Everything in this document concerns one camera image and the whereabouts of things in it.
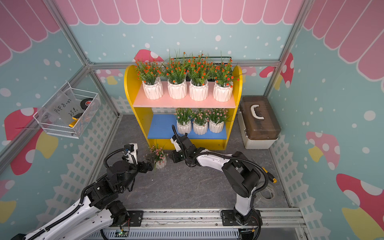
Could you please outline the pink flower pot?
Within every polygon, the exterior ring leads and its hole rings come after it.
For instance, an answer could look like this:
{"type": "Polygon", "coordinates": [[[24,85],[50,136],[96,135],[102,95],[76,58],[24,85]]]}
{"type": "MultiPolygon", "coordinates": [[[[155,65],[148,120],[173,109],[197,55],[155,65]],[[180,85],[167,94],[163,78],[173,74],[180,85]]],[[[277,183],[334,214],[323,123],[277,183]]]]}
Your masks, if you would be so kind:
{"type": "Polygon", "coordinates": [[[167,164],[167,156],[163,147],[160,147],[158,144],[152,145],[149,147],[149,155],[154,160],[155,169],[162,169],[167,164]]]}
{"type": "Polygon", "coordinates": [[[225,122],[230,118],[228,109],[208,109],[209,130],[212,133],[221,133],[225,122]]]}
{"type": "Polygon", "coordinates": [[[181,135],[189,134],[192,130],[193,111],[190,108],[176,108],[177,131],[181,135]]]}
{"type": "Polygon", "coordinates": [[[208,112],[206,109],[197,109],[193,112],[193,131],[201,136],[208,131],[208,112]]]}

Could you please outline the orange flower pot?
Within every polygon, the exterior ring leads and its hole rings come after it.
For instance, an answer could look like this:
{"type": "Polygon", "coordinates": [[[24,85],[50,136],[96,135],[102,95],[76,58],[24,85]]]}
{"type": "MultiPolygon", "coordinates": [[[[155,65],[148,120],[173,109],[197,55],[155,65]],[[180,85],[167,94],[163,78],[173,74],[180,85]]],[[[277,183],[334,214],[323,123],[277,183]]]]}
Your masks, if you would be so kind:
{"type": "Polygon", "coordinates": [[[149,100],[158,100],[164,95],[160,75],[161,65],[158,62],[136,61],[138,78],[142,81],[145,96],[149,100]]]}
{"type": "Polygon", "coordinates": [[[203,54],[188,59],[187,75],[190,78],[189,95],[192,100],[201,102],[208,97],[210,72],[211,64],[203,54]]]}
{"type": "Polygon", "coordinates": [[[215,82],[213,97],[218,102],[228,102],[232,96],[234,81],[240,79],[240,74],[234,73],[233,60],[221,60],[212,64],[211,79],[215,82]]]}
{"type": "Polygon", "coordinates": [[[187,95],[187,70],[188,62],[186,53],[180,56],[180,53],[175,58],[169,58],[167,63],[163,64],[162,76],[168,81],[168,93],[174,100],[180,100],[187,95]]]}

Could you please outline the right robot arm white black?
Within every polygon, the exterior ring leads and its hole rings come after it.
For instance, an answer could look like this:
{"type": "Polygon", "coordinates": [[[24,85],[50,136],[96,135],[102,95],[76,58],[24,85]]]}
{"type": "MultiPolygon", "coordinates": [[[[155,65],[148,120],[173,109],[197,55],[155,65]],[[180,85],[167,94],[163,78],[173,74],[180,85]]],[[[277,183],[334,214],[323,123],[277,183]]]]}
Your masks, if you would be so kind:
{"type": "Polygon", "coordinates": [[[237,151],[234,154],[221,154],[205,148],[197,148],[187,134],[178,135],[172,126],[174,136],[171,138],[175,150],[172,158],[175,163],[185,162],[190,167],[208,167],[222,172],[231,188],[236,193],[236,204],[233,210],[222,210],[223,226],[242,226],[239,229],[239,240],[256,240],[262,230],[261,212],[254,208],[255,194],[264,190],[269,183],[267,170],[250,161],[237,151]]]}

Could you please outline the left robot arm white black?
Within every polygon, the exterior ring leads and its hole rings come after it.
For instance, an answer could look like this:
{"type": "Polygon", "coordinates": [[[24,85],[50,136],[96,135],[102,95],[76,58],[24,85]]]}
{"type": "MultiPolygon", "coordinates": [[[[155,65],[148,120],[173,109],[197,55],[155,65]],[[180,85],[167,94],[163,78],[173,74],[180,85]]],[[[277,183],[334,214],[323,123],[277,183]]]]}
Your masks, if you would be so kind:
{"type": "Polygon", "coordinates": [[[128,148],[118,149],[104,159],[106,174],[85,187],[77,200],[59,216],[29,234],[17,234],[14,240],[83,240],[107,227],[120,227],[132,220],[119,194],[132,191],[136,176],[155,168],[147,156],[136,160],[128,148]]]}

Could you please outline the yellow rack pink blue shelves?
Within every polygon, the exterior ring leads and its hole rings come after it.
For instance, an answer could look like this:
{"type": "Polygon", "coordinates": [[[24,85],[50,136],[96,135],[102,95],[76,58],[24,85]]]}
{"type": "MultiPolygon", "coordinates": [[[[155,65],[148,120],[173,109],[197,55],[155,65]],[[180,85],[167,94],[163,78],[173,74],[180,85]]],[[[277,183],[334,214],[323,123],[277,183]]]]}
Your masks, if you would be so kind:
{"type": "Polygon", "coordinates": [[[233,74],[233,93],[227,102],[218,102],[214,99],[213,82],[209,83],[209,94],[204,101],[194,101],[190,96],[186,96],[181,100],[172,99],[168,93],[168,83],[165,81],[162,82],[164,95],[157,100],[149,100],[145,96],[142,82],[138,80],[136,68],[134,66],[127,67],[124,76],[125,93],[149,146],[158,145],[166,150],[174,150],[175,148],[171,143],[171,138],[174,135],[172,126],[177,124],[176,117],[173,114],[154,114],[153,108],[168,108],[171,110],[176,108],[224,108],[229,110],[230,117],[220,133],[208,131],[204,135],[197,135],[191,132],[188,137],[196,147],[209,150],[225,150],[229,142],[243,88],[242,69],[236,66],[233,74]]]}

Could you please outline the small green circuit board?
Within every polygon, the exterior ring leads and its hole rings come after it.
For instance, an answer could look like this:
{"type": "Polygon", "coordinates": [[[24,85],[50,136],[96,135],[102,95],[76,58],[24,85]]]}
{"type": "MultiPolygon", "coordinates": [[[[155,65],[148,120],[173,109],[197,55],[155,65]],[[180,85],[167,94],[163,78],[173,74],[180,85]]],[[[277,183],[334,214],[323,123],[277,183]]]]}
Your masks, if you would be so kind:
{"type": "Polygon", "coordinates": [[[128,238],[130,235],[130,231],[127,230],[116,230],[115,232],[115,238],[128,238]]]}

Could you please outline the black tape roll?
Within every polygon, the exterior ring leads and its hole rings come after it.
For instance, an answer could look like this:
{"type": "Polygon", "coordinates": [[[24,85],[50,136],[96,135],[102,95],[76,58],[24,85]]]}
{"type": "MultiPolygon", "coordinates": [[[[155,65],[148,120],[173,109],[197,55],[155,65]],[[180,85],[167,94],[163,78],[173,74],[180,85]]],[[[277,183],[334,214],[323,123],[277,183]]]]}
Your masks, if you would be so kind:
{"type": "Polygon", "coordinates": [[[81,103],[80,103],[81,108],[85,111],[88,108],[88,106],[92,103],[92,101],[93,101],[93,98],[85,98],[81,100],[81,103]]]}

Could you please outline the brown lid storage box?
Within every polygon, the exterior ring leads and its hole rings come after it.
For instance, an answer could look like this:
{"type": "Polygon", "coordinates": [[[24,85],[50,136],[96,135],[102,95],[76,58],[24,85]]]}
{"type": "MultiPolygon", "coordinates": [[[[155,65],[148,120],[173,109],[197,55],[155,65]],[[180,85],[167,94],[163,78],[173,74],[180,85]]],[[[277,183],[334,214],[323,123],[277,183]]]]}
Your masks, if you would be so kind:
{"type": "Polygon", "coordinates": [[[280,124],[265,96],[242,97],[238,122],[245,149],[266,150],[278,139],[280,124]]]}

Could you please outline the clear tape roll on floor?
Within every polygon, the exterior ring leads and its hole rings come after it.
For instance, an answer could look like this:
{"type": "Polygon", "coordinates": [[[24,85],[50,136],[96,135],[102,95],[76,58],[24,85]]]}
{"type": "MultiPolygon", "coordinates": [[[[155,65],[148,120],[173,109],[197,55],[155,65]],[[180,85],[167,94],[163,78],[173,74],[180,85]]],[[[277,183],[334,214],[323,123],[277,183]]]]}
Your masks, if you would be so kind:
{"type": "Polygon", "coordinates": [[[268,184],[264,190],[258,192],[258,196],[262,201],[270,202],[277,196],[276,189],[273,185],[268,184]]]}

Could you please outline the yellow handled tool in basket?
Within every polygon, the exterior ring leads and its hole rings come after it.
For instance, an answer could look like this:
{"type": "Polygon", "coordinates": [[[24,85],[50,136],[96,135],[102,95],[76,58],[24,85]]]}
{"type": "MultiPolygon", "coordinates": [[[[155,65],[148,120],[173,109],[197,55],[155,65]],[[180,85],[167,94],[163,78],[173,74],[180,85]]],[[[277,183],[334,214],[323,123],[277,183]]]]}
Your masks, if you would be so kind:
{"type": "Polygon", "coordinates": [[[82,115],[83,115],[83,113],[79,113],[79,114],[75,115],[74,117],[72,117],[74,121],[71,124],[69,124],[69,127],[73,128],[82,115]]]}

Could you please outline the yellow handled screwdriver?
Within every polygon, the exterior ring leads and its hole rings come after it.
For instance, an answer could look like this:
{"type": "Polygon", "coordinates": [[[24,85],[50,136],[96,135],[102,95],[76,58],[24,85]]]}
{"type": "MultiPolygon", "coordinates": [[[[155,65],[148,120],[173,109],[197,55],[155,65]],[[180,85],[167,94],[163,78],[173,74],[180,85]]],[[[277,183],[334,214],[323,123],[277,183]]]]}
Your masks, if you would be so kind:
{"type": "Polygon", "coordinates": [[[273,174],[271,174],[270,172],[268,172],[266,170],[266,168],[262,167],[262,169],[267,173],[269,181],[271,183],[273,183],[273,184],[276,184],[277,183],[277,179],[275,178],[275,176],[273,174]]]}

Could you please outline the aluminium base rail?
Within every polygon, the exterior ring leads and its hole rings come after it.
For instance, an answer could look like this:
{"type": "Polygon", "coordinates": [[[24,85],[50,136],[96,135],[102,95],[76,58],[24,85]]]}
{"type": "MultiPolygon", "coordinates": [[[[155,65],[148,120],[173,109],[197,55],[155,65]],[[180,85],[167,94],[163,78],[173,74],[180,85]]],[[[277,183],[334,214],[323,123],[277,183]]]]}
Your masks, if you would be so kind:
{"type": "MultiPolygon", "coordinates": [[[[224,209],[143,209],[123,228],[107,227],[84,240],[239,240],[242,226],[223,226],[224,209]],[[128,238],[115,238],[116,230],[129,230],[128,238]]],[[[310,240],[299,209],[260,209],[263,225],[259,240],[310,240]]]]}

